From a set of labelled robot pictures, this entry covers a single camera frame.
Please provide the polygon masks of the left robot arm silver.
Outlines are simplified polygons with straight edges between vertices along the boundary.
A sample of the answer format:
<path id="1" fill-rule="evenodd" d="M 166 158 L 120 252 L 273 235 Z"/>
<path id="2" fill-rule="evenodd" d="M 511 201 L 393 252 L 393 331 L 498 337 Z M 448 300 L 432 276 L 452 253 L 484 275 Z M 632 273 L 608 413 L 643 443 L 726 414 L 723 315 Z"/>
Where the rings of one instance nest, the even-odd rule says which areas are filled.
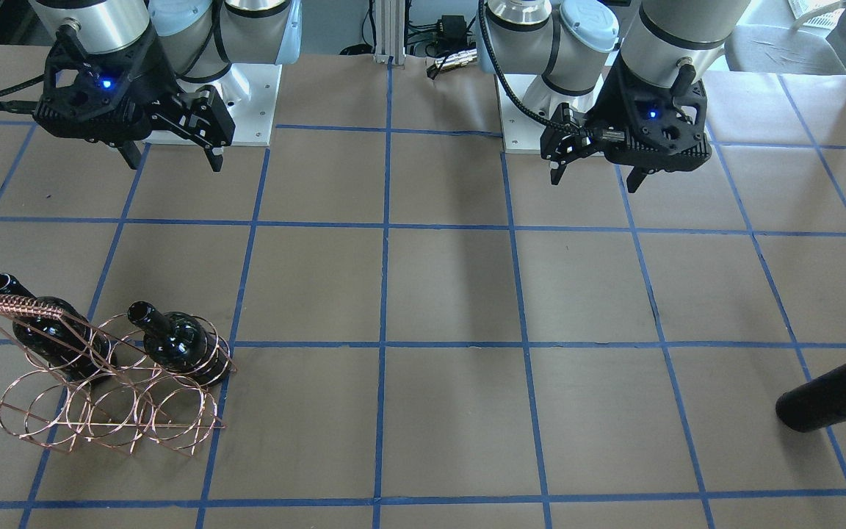
<path id="1" fill-rule="evenodd" d="M 745 1 L 642 1 L 626 29 L 600 1 L 480 1 L 480 62 L 543 127 L 540 156 L 559 184 L 568 164 L 602 154 L 627 165 L 635 193 L 657 172 L 712 157 L 703 74 Z"/>

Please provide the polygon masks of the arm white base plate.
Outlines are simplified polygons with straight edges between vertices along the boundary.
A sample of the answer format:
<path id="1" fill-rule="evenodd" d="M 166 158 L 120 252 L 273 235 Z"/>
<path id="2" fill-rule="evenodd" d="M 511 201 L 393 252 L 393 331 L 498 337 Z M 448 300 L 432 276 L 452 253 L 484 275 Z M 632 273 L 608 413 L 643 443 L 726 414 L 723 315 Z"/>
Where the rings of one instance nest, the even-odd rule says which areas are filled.
<path id="1" fill-rule="evenodd" d="M 558 104 L 568 103 L 579 114 L 579 120 L 584 120 L 585 114 L 596 104 L 604 87 L 605 77 L 607 77 L 607 71 L 602 71 L 592 90 L 579 96 L 556 93 L 538 75 L 513 74 L 507 75 L 506 80 L 521 103 L 538 116 L 549 120 L 551 111 Z M 507 97 L 500 81 L 496 83 L 506 153 L 538 155 L 541 152 L 540 138 L 545 126 L 515 107 L 510 97 Z"/>
<path id="2" fill-rule="evenodd" d="M 281 65 L 234 63 L 211 82 L 235 123 L 232 146 L 268 147 L 271 143 L 282 70 Z"/>

